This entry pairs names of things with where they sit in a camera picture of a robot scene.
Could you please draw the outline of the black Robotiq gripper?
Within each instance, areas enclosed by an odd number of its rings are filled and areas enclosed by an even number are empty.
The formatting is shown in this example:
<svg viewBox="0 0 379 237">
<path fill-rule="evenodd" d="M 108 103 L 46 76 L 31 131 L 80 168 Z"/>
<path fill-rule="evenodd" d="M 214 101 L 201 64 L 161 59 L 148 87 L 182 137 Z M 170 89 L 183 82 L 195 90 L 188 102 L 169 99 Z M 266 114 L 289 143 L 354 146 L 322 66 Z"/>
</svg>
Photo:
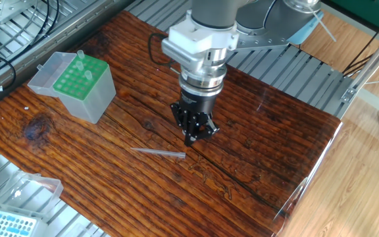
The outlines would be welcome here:
<svg viewBox="0 0 379 237">
<path fill-rule="evenodd" d="M 215 95 L 199 96 L 181 89 L 179 101 L 170 105 L 177 125 L 184 132 L 185 146 L 190 147 L 195 142 L 193 135 L 197 117 L 194 114 L 200 113 L 197 121 L 198 137 L 211 137 L 220 130 L 213 122 L 215 102 Z"/>
</svg>

